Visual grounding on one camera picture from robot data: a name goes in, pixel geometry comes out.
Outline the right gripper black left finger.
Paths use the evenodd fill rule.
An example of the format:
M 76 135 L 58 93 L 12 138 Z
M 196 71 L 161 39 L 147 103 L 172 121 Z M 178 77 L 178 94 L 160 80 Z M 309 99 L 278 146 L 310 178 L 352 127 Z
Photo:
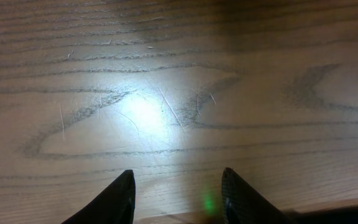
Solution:
M 133 224 L 135 178 L 125 170 L 96 198 L 63 224 Z

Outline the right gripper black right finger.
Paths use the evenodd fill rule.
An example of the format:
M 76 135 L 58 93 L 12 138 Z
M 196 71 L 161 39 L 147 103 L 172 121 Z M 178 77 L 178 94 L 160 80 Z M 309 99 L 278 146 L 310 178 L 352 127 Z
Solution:
M 291 224 L 294 222 L 228 167 L 223 171 L 221 194 L 225 224 Z

